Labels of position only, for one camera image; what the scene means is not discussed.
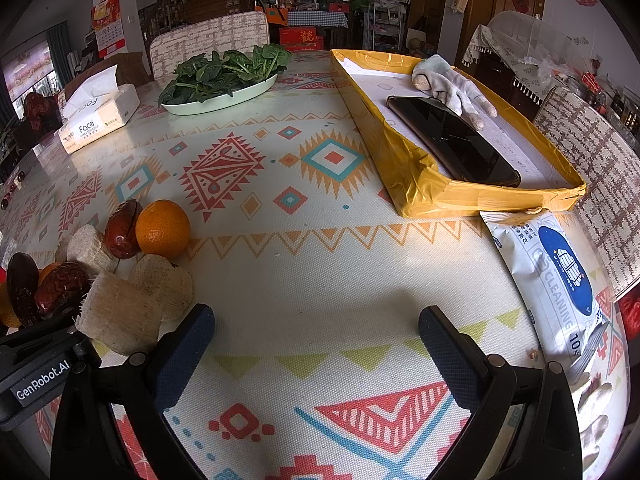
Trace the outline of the red jujube date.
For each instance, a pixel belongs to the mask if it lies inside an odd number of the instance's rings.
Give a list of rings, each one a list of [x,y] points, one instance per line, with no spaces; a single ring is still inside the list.
[[[90,287],[89,274],[79,262],[66,261],[43,279],[35,292],[35,305],[43,318],[75,307]]]
[[[115,258],[130,259],[140,252],[136,224],[141,211],[140,203],[130,198],[119,204],[108,218],[103,240]]]

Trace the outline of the patterned chair right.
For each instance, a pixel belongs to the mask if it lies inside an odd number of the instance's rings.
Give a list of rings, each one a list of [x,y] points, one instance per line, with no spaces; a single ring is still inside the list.
[[[639,284],[639,156],[591,106],[551,90],[534,124],[587,185],[575,210],[605,266],[616,298]]]

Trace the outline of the red wall calendar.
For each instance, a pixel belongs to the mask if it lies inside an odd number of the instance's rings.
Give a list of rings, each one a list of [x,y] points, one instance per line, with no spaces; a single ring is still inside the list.
[[[91,18],[100,58],[107,58],[126,46],[119,0],[101,0],[92,9]]]

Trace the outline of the orange mandarin fruit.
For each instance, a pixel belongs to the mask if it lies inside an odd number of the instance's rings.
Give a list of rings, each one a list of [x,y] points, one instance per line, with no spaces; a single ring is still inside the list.
[[[189,217],[172,200],[156,200],[139,214],[136,237],[145,254],[175,259],[184,252],[191,238]]]

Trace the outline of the black smartphone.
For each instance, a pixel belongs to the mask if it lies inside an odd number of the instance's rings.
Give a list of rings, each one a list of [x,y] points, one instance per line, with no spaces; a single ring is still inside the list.
[[[423,141],[454,180],[517,188],[521,175],[472,126],[441,102],[389,96],[386,105]]]

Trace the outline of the white plate of spinach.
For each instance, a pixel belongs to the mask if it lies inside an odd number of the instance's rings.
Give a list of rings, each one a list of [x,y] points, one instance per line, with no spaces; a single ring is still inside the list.
[[[189,116],[222,110],[261,96],[288,67],[291,53],[278,44],[201,53],[180,63],[157,104],[170,114]]]

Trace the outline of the grey glove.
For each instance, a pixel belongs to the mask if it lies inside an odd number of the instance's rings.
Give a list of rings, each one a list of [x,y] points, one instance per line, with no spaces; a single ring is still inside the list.
[[[498,112],[472,80],[458,73],[440,55],[434,54],[413,67],[411,81],[414,88],[448,107],[463,117],[475,130],[484,128],[484,119],[478,110],[497,118]]]

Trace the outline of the patterned chair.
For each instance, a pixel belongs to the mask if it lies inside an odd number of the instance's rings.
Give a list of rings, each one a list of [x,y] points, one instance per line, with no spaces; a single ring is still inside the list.
[[[534,124],[587,185],[575,210],[605,266],[616,298],[639,284],[639,156],[591,106],[551,90]]]
[[[159,80],[172,75],[178,64],[192,56],[228,50],[250,53],[254,46],[269,43],[265,14],[258,11],[229,14],[178,27],[156,37],[150,45],[151,70]]]

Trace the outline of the cleaning wipes pack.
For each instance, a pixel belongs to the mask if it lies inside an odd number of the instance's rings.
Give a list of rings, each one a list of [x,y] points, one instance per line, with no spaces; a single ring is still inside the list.
[[[523,298],[544,356],[575,385],[608,328],[588,273],[554,213],[480,216]]]

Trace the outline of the small items on table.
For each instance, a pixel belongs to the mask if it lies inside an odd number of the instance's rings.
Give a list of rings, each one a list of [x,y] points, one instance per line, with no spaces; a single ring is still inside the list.
[[[12,200],[13,194],[20,190],[23,186],[23,182],[26,178],[24,170],[18,170],[16,174],[12,174],[9,181],[3,185],[2,197],[1,197],[1,209],[6,210],[9,207],[9,203]]]

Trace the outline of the beige sugarcane chunk back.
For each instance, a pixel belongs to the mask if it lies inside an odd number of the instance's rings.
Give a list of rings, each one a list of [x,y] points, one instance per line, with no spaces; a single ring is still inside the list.
[[[58,243],[54,261],[77,261],[85,266],[90,275],[114,272],[117,259],[108,251],[103,234],[91,224],[79,228],[74,234],[65,235]]]

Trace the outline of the patterned chair back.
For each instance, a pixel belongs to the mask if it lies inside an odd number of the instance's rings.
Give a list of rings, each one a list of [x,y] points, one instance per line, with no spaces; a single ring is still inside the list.
[[[156,37],[150,45],[151,70],[159,80],[172,75],[178,64],[192,56],[228,50],[250,53],[254,46],[269,43],[265,14],[258,11],[229,14],[178,27]]]

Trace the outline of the yellow cardboard tray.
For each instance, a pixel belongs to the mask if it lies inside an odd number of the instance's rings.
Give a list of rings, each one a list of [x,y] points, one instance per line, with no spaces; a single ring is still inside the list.
[[[477,87],[510,125],[526,148],[541,157],[556,177],[531,188],[506,188],[452,180],[418,140],[406,138],[383,114],[384,100],[375,99],[356,79],[357,70],[410,78],[417,58],[374,51],[333,49],[331,74],[372,156],[398,214],[405,218],[475,216],[481,211],[549,209],[566,211],[586,194],[584,179],[560,150],[525,116],[484,84]]]

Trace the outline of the white tissue pack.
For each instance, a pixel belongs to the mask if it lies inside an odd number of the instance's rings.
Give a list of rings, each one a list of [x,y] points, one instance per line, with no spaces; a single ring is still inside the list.
[[[67,154],[122,128],[134,116],[140,105],[136,87],[117,82],[117,67],[87,78],[64,105],[58,137]]]

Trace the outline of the beige sugarcane chunk front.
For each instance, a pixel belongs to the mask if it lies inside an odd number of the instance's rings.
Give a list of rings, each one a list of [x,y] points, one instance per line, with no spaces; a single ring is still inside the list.
[[[101,272],[80,305],[75,326],[121,356],[130,356],[157,343],[161,320],[157,301],[117,275]]]

